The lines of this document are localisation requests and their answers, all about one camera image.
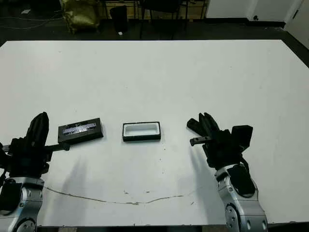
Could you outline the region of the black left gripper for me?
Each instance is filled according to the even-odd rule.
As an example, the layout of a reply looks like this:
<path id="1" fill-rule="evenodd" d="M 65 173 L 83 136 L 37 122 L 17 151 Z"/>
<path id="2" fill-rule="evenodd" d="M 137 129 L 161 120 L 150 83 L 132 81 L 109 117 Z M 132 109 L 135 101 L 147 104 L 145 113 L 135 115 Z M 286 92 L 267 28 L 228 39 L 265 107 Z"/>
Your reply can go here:
<path id="1" fill-rule="evenodd" d="M 10 177 L 40 178 L 49 171 L 49 162 L 53 152 L 69 151 L 70 145 L 61 143 L 45 146 L 49 132 L 49 118 L 46 112 L 35 116 L 27 131 L 25 138 L 12 139 L 9 145 L 8 172 Z"/>

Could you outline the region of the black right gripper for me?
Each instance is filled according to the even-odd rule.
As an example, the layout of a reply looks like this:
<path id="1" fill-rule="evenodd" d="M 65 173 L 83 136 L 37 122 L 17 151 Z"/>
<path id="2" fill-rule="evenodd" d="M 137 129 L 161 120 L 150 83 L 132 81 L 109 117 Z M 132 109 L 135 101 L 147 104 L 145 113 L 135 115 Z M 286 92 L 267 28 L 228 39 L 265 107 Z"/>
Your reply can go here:
<path id="1" fill-rule="evenodd" d="M 220 130 L 208 113 L 199 113 L 199 123 L 205 136 L 190 139 L 190 145 L 202 144 L 209 167 L 219 170 L 242 162 L 241 147 L 229 130 Z"/>

